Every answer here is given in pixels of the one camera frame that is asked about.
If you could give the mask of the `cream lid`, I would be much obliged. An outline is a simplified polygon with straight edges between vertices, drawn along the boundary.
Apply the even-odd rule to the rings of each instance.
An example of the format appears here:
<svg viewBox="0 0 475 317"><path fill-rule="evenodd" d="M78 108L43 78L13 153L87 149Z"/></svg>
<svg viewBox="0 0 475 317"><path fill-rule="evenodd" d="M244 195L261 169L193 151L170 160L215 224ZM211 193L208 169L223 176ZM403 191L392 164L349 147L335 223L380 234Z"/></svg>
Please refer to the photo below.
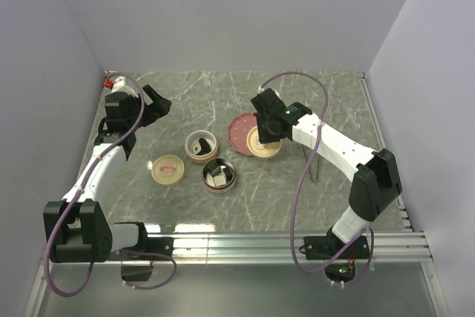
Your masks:
<svg viewBox="0 0 475 317"><path fill-rule="evenodd" d="M185 164L178 156L167 154L153 162L151 176L160 185L173 186L184 178L185 171Z"/></svg>
<svg viewBox="0 0 475 317"><path fill-rule="evenodd" d="M281 141L275 143L261 143L257 126L249 130L246 137L246 144L252 156L265 160L275 157L282 147Z"/></svg>

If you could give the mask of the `metal tongs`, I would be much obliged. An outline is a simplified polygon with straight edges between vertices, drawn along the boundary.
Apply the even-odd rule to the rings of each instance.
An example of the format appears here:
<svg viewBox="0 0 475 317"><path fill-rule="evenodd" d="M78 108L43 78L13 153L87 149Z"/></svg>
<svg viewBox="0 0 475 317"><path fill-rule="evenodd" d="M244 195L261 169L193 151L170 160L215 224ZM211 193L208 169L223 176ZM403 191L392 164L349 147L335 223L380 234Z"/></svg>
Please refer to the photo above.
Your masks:
<svg viewBox="0 0 475 317"><path fill-rule="evenodd" d="M301 153L303 154L303 158L305 162L307 163L309 161L309 157L312 151L303 145L300 145L300 147L301 147ZM320 157L316 155L314 160L311 162L311 164L307 168L307 175L309 177L311 184L315 184L318 181L319 166L320 166Z"/></svg>

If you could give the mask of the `black spiky food piece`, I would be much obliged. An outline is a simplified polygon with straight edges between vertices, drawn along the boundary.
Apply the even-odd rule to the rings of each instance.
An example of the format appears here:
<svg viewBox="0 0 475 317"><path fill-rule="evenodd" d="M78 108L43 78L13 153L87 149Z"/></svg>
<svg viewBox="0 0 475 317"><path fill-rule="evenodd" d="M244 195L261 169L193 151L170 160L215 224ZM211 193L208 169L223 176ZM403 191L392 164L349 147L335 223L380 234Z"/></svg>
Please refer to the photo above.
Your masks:
<svg viewBox="0 0 475 317"><path fill-rule="evenodd" d="M198 151L199 151L199 144L198 144L198 141L197 141L197 142L195 142L195 143L191 146L191 153L192 153L193 155L195 155L195 156L204 156L204 155L206 155L206 154L204 154L204 155L197 155L197 152L198 152Z"/></svg>

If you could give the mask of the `sushi roll pale centre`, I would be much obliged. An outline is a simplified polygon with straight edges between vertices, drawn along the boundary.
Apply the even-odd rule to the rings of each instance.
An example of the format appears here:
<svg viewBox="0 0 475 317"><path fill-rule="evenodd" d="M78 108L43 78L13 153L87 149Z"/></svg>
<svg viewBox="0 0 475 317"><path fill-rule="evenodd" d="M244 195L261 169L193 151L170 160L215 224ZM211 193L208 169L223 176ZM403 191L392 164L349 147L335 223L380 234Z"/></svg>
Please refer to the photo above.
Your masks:
<svg viewBox="0 0 475 317"><path fill-rule="evenodd" d="M233 170L227 165L222 165L221 171L223 172L224 177L226 178L226 181L230 182L234 175Z"/></svg>

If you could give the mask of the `sushi roll orange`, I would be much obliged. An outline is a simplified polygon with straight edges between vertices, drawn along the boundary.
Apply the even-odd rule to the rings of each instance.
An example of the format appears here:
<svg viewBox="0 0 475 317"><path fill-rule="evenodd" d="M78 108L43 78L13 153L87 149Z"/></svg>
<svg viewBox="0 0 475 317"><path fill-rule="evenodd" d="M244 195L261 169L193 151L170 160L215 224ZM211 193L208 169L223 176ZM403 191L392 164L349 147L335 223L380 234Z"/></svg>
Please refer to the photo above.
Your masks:
<svg viewBox="0 0 475 317"><path fill-rule="evenodd" d="M205 178L211 177L214 178L221 174L221 165L215 161L210 160L204 167L203 167L203 176Z"/></svg>

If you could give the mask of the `sushi roll red centre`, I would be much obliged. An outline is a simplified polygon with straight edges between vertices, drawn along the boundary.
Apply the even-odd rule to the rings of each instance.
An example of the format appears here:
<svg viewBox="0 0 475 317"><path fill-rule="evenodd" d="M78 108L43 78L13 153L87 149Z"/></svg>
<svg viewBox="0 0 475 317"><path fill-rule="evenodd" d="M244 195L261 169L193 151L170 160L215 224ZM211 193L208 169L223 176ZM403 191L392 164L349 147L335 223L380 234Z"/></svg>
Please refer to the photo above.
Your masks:
<svg viewBox="0 0 475 317"><path fill-rule="evenodd" d="M217 175L213 177L213 183L216 188L223 187L227 184L226 178L223 174Z"/></svg>

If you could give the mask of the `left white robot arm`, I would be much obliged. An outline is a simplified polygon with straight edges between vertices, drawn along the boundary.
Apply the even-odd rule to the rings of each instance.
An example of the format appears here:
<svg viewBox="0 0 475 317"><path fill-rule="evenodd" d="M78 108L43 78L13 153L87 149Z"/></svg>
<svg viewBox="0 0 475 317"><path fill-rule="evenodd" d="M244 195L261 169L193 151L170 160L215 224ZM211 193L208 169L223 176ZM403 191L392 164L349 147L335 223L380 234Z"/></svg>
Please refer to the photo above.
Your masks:
<svg viewBox="0 0 475 317"><path fill-rule="evenodd" d="M131 155L136 130L164 117L170 108L171 101L150 85L140 91L129 85L113 85L105 97L105 116L89 163L73 188L44 208L46 255L52 262L104 262L121 249L133 259L148 254L150 241L144 223L110 225L100 203Z"/></svg>

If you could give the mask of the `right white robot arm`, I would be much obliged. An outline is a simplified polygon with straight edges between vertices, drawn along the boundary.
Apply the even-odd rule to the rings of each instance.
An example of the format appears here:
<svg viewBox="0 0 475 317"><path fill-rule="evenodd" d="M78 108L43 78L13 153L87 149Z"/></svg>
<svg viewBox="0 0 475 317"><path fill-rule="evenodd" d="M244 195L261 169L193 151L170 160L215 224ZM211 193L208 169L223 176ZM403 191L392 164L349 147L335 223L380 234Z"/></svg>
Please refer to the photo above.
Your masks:
<svg viewBox="0 0 475 317"><path fill-rule="evenodd" d="M285 105L271 88L261 91L255 107L258 139L262 144L289 139L316 151L350 181L348 207L324 237L304 241L308 260L348 257L352 251L367 258L368 250L353 243L401 193L402 184L394 154L363 146L323 122L305 105Z"/></svg>

